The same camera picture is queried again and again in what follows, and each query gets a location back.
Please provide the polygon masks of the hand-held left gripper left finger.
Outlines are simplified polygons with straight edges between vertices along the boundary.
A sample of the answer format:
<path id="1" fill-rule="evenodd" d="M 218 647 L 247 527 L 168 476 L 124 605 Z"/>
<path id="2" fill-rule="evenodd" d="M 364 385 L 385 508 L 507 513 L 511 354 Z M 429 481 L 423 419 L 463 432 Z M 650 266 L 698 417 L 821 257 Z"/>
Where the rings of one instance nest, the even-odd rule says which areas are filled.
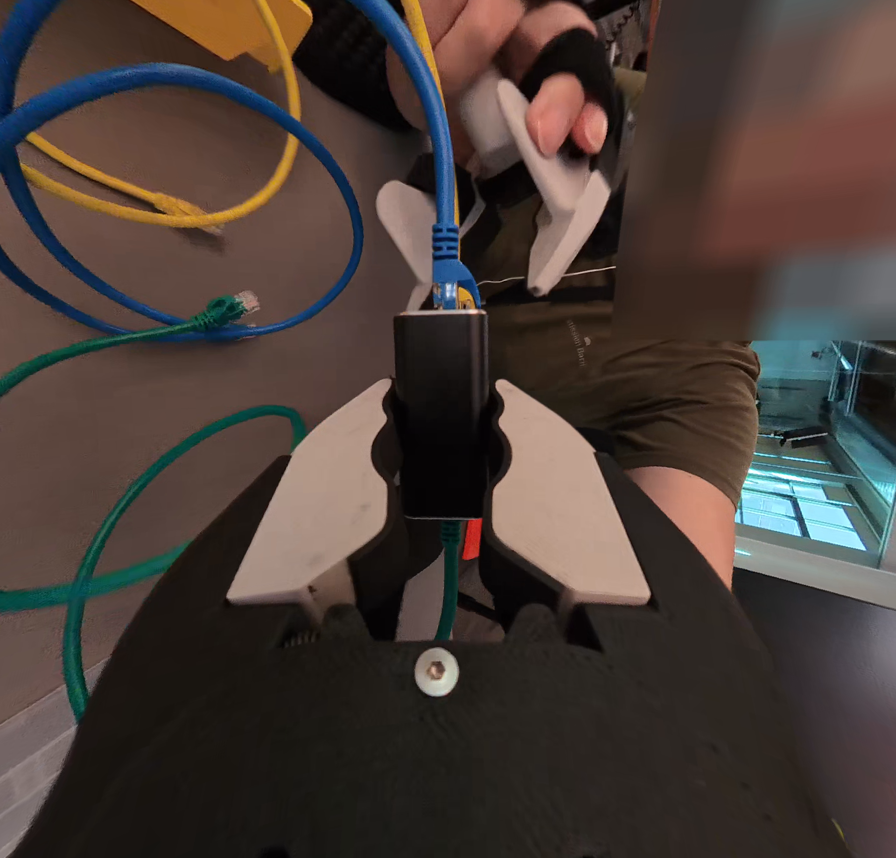
<path id="1" fill-rule="evenodd" d="M 412 576 L 396 477 L 400 454 L 382 379 L 293 449 L 227 592 L 231 606 L 298 606 L 313 625 L 356 606 L 377 640 L 397 640 Z"/>

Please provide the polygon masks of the person's right hand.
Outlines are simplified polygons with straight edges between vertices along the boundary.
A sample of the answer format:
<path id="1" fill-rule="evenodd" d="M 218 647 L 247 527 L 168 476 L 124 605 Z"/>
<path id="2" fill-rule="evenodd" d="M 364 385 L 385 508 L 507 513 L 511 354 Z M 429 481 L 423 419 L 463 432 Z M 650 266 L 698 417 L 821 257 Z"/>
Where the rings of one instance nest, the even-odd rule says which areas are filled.
<path id="1" fill-rule="evenodd" d="M 584 10 L 566 1 L 420 0 L 452 130 L 455 161 L 476 172 L 478 158 L 460 115 L 460 102 L 494 67 L 520 83 L 537 56 L 568 31 L 598 31 Z M 608 134 L 605 111 L 586 97 L 572 73 L 547 78 L 532 99 L 526 125 L 539 151 L 550 157 L 567 140 L 587 155 Z"/>

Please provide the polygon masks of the black network switch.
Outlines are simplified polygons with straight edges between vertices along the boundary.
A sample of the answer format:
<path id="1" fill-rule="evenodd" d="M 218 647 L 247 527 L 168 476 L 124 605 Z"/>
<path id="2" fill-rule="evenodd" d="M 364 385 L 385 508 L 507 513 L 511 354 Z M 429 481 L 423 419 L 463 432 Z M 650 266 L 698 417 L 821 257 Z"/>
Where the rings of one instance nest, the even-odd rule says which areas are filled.
<path id="1" fill-rule="evenodd" d="M 487 489 L 487 315 L 420 311 L 393 322 L 393 413 L 405 515 L 472 520 Z"/>

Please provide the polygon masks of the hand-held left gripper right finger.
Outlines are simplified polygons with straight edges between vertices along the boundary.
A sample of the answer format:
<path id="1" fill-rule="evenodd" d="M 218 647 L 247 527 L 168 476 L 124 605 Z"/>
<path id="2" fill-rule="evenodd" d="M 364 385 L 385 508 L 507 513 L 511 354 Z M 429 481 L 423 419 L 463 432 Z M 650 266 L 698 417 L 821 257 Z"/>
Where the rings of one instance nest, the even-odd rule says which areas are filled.
<path id="1" fill-rule="evenodd" d="M 651 588 L 595 449 L 506 379 L 493 386 L 477 560 L 504 636 L 541 606 L 566 634 L 592 609 L 650 610 Z"/>

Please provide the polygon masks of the person's olive clothing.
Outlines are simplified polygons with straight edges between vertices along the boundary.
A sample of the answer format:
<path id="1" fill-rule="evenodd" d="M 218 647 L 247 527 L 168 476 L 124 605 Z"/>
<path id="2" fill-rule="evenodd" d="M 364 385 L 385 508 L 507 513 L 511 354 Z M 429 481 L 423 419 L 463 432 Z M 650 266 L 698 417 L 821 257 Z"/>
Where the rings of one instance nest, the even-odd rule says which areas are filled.
<path id="1" fill-rule="evenodd" d="M 488 180 L 459 172 L 485 202 L 462 248 L 489 317 L 490 367 L 572 426 L 602 432 L 625 470 L 692 474 L 737 505 L 756 447 L 760 365 L 747 342 L 611 335 L 624 189 L 546 296 L 525 279 L 542 209 L 522 165 Z"/>

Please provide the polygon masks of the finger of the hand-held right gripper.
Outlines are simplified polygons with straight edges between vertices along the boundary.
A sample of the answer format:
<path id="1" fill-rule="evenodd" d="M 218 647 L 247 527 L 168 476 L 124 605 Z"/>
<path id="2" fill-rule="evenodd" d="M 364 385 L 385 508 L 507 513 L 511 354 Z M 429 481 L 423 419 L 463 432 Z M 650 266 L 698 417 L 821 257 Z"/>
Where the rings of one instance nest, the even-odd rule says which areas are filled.
<path id="1" fill-rule="evenodd" d="M 600 171 L 539 171 L 532 174 L 542 206 L 530 251 L 526 286 L 548 295 L 566 274 L 609 203 L 610 186 Z"/>
<path id="2" fill-rule="evenodd" d="M 403 181 L 387 181 L 375 201 L 377 216 L 414 277 L 406 309 L 420 311 L 433 286 L 434 196 Z"/>

